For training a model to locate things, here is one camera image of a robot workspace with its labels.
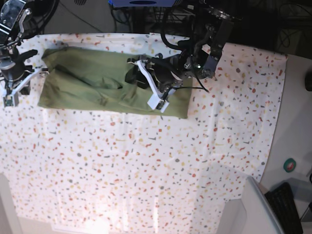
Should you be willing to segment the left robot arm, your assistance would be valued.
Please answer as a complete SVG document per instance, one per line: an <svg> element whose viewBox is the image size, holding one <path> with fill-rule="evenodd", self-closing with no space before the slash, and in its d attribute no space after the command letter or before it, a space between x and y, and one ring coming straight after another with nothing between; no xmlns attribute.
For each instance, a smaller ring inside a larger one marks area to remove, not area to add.
<svg viewBox="0 0 312 234"><path fill-rule="evenodd" d="M242 0L132 0L128 5L165 8L161 19L161 40L168 48L180 53L168 58L164 58L162 54L151 58L144 55L129 58L127 62L133 68L125 76L128 84L142 89L151 87L138 67L138 63L142 62L156 87L165 93L191 89L192 86L183 84L187 79L213 77L234 24L242 19L245 3ZM188 12L184 23L190 36L189 39L173 44L166 38L165 30L169 15L177 9Z"/></svg>

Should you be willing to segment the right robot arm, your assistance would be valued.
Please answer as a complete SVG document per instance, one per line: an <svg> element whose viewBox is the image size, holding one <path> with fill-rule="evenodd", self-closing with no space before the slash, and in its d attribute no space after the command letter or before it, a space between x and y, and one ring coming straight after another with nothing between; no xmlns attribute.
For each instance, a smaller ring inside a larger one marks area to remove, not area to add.
<svg viewBox="0 0 312 234"><path fill-rule="evenodd" d="M42 33L59 5L58 0L2 0L0 2L0 76L4 90L11 94L34 73L25 61L38 54L35 49L20 53L26 39Z"/></svg>

